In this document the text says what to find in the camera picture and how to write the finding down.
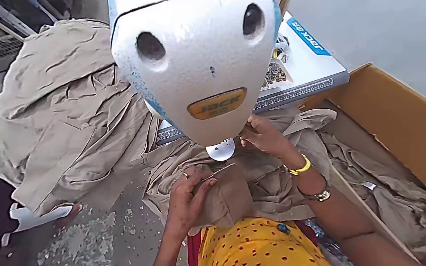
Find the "gray wall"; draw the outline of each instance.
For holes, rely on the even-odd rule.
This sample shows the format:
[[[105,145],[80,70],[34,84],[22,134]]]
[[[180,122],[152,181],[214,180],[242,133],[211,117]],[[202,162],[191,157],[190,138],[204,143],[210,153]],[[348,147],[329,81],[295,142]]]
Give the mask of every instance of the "gray wall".
[[[346,69],[373,62],[426,97],[426,1],[292,0],[288,10]]]

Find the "yellow bracelet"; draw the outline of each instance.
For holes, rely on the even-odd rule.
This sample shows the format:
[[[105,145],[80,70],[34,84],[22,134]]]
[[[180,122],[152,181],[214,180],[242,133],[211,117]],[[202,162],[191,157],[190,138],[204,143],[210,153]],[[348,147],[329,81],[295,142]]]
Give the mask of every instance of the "yellow bracelet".
[[[304,154],[302,154],[302,156],[305,158],[305,166],[304,167],[297,169],[297,170],[292,170],[292,169],[288,169],[288,167],[284,165],[284,167],[287,169],[287,171],[289,173],[293,174],[294,176],[298,176],[300,172],[305,172],[308,169],[310,169],[310,166],[311,166],[310,160],[308,160],[307,157]]]

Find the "finger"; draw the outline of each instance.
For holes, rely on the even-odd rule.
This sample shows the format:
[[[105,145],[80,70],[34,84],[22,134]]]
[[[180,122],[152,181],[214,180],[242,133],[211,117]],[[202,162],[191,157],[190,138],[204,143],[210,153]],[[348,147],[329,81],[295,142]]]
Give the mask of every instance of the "finger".
[[[261,133],[269,122],[269,119],[251,114],[248,118],[248,122],[254,127],[257,132]]]
[[[198,189],[198,192],[195,194],[192,200],[192,211],[194,214],[199,214],[205,204],[206,196],[211,190],[211,187],[216,184],[218,180],[216,178],[210,178],[203,182],[203,184]]]
[[[251,130],[248,130],[247,128],[243,128],[240,132],[240,138],[252,143],[259,138],[259,134],[254,133]]]
[[[248,142],[247,140],[245,140],[245,139],[243,139],[243,138],[240,138],[240,140],[241,140],[241,146],[243,146],[243,147],[246,147],[246,145],[247,145],[248,143],[250,143],[250,142]]]
[[[181,186],[182,184],[185,184],[185,182],[187,181],[186,176],[184,174],[182,174],[180,176],[180,178],[175,181],[174,186],[172,187],[173,190],[177,189],[179,186]]]
[[[193,191],[193,188],[200,183],[202,179],[208,178],[211,175],[210,172],[203,170],[199,166],[190,166],[185,169],[185,172],[188,174],[186,185],[189,189],[191,189],[191,191]]]

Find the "cardboard box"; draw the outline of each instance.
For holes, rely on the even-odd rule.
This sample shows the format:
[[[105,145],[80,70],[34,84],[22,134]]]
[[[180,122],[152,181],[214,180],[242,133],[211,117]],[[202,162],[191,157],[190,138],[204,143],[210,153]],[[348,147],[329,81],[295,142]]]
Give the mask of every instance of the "cardboard box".
[[[349,83],[301,103],[302,110],[323,107],[338,112],[327,125],[337,139],[386,166],[412,172],[416,178],[410,181],[426,186],[426,98],[366,64],[351,72]],[[382,235],[416,260],[336,170],[331,178]]]

